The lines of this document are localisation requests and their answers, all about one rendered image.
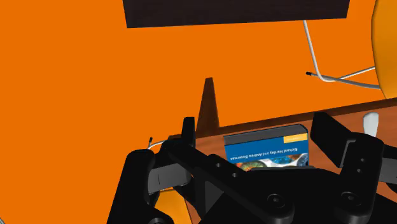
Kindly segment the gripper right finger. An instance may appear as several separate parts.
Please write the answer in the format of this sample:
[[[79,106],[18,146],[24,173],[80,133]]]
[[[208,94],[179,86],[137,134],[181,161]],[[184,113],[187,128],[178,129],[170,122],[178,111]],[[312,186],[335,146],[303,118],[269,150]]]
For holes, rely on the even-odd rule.
[[[385,144],[352,132],[325,112],[316,112],[311,140],[341,169],[331,187],[336,218],[392,218],[397,202],[377,194]]]

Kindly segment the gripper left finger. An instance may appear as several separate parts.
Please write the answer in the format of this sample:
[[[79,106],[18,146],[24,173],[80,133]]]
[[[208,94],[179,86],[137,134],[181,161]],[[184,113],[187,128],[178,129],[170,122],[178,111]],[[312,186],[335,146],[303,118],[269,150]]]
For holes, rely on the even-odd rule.
[[[163,142],[158,153],[127,155],[106,224],[174,224],[155,207],[168,187],[196,209],[199,224],[291,224],[295,205],[286,191],[267,186],[255,192],[247,183],[257,178],[195,149],[195,120],[186,117],[181,137]]]

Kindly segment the brown wooden table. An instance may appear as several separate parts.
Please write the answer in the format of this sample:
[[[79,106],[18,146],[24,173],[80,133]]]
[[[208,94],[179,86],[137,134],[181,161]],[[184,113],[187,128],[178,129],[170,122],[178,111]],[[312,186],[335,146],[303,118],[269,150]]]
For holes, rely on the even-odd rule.
[[[359,133],[364,133],[365,114],[379,114],[376,138],[382,140],[385,147],[377,194],[397,202],[397,98],[222,127],[217,136],[199,137],[196,149],[205,155],[215,154],[226,160],[221,139],[227,134],[298,122],[310,125],[311,129],[316,112],[325,112],[350,131]],[[257,173],[258,178],[247,185],[254,187],[255,192],[267,186],[276,186],[286,191],[295,205],[291,224],[397,224],[397,215],[392,218],[336,218],[332,211],[331,187],[341,169],[311,139],[309,143],[314,156],[313,166],[255,169],[249,172]]]

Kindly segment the white rounded object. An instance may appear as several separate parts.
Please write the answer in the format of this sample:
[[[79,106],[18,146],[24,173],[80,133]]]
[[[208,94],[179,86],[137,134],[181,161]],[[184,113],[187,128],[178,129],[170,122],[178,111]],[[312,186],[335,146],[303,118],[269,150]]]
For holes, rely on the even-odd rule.
[[[363,131],[372,137],[377,136],[379,126],[379,114],[376,112],[369,112],[363,116]]]

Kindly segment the blue book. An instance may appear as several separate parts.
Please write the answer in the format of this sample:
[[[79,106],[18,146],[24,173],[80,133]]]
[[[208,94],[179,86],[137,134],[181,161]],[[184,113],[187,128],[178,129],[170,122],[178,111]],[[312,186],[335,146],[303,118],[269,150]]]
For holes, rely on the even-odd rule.
[[[309,135],[302,124],[223,137],[226,159],[244,171],[309,164]]]

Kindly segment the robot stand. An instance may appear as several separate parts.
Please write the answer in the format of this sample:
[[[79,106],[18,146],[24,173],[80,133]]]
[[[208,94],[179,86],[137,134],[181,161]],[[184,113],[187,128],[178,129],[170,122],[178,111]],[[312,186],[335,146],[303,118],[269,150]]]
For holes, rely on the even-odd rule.
[[[128,28],[346,18],[350,0],[122,0]]]

